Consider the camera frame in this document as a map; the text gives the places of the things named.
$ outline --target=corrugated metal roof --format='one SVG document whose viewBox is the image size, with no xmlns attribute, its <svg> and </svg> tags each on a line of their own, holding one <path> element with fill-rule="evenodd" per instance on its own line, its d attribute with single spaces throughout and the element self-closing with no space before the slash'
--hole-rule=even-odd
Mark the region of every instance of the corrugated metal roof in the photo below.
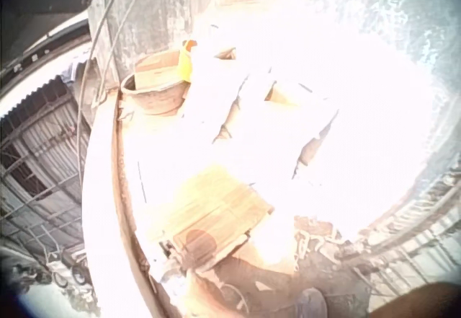
<svg viewBox="0 0 461 318">
<path fill-rule="evenodd" d="M 54 80 L 57 76 L 60 76 L 65 84 L 75 81 L 77 67 L 80 63 L 88 60 L 90 47 L 91 43 L 79 45 L 26 76 L 0 99 L 0 119 L 28 95 L 43 87 L 50 80 Z"/>
</svg>

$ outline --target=yellow object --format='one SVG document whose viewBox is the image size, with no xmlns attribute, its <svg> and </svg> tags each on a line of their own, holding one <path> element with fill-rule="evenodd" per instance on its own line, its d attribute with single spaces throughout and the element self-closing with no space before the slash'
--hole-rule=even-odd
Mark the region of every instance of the yellow object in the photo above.
<svg viewBox="0 0 461 318">
<path fill-rule="evenodd" d="M 192 73 L 190 51 L 194 46 L 197 46 L 195 40 L 185 40 L 179 51 L 178 75 L 182 80 L 187 82 L 190 82 L 190 75 Z"/>
</svg>

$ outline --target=person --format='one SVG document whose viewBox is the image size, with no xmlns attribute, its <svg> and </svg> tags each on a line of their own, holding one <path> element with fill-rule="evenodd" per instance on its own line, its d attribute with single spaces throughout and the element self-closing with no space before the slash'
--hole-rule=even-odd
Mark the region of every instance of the person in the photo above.
<svg viewBox="0 0 461 318">
<path fill-rule="evenodd" d="M 245 318 L 229 309 L 218 288 L 187 272 L 187 294 L 182 308 L 187 317 Z M 370 314 L 370 318 L 443 318 L 461 317 L 461 286 L 453 283 L 430 283 L 399 296 Z M 296 318 L 327 318 L 327 304 L 323 294 L 315 289 L 304 290 L 294 303 Z"/>
</svg>

